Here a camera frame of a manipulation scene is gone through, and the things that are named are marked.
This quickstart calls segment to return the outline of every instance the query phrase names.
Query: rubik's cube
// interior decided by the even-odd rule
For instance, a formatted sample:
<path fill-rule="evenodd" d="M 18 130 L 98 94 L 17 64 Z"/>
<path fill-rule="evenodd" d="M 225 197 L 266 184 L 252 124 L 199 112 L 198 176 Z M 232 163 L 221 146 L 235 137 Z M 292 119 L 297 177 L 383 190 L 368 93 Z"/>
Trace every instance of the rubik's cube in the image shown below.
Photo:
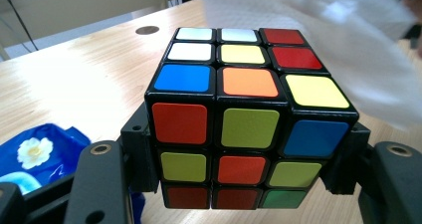
<path fill-rule="evenodd" d="M 358 120 L 287 29 L 177 29 L 145 103 L 167 208 L 297 208 Z"/>

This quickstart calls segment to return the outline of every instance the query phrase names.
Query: white wall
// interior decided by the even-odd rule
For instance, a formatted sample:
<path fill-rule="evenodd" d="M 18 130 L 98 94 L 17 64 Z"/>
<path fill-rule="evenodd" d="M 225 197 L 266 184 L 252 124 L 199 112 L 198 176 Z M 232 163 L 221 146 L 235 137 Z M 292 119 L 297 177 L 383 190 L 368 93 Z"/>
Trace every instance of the white wall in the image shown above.
<path fill-rule="evenodd" d="M 154 7 L 164 8 L 164 0 L 12 0 L 34 39 L 132 11 Z M 12 8 L 0 0 L 0 18 L 27 39 Z M 0 46 L 20 43 L 0 21 Z"/>

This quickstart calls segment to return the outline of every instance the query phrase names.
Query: yellow sticker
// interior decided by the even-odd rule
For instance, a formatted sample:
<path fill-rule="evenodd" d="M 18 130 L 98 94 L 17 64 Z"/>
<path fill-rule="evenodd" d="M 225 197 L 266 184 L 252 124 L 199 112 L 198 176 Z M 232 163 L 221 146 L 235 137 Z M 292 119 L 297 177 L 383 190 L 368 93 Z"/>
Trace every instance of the yellow sticker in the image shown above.
<path fill-rule="evenodd" d="M 261 48 L 258 46 L 223 45 L 221 46 L 221 59 L 224 63 L 265 63 Z"/>
<path fill-rule="evenodd" d="M 301 106 L 342 109 L 349 107 L 348 101 L 330 78 L 287 75 L 286 80 L 295 102 Z"/>

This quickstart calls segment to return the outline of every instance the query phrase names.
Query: light wood desk surface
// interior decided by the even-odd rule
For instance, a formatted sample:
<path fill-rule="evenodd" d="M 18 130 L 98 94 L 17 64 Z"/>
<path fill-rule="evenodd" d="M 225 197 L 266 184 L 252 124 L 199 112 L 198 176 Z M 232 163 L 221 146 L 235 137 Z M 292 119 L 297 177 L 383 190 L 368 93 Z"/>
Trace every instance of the light wood desk surface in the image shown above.
<path fill-rule="evenodd" d="M 137 35 L 143 26 L 152 35 Z M 143 94 L 174 30 L 206 27 L 203 3 L 195 0 L 96 32 L 27 56 L 0 63 L 0 143 L 35 125 L 75 126 L 92 141 L 116 140 Z M 408 43 L 399 46 L 422 73 Z M 422 126 L 394 129 L 361 115 L 371 144 L 398 141 L 421 150 Z M 298 209 L 257 211 L 166 209 L 160 192 L 146 194 L 143 223 L 361 223 L 353 196 L 333 196 L 320 181 Z"/>

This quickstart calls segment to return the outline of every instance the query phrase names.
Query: white flower print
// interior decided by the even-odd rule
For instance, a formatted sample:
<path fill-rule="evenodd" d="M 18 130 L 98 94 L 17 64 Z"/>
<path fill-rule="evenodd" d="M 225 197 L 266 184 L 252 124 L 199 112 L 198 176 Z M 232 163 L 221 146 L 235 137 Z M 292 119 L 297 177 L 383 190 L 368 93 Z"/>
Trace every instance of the white flower print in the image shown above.
<path fill-rule="evenodd" d="M 31 169 L 46 162 L 53 151 L 53 143 L 46 137 L 41 139 L 32 137 L 19 145 L 18 161 L 24 169 Z"/>

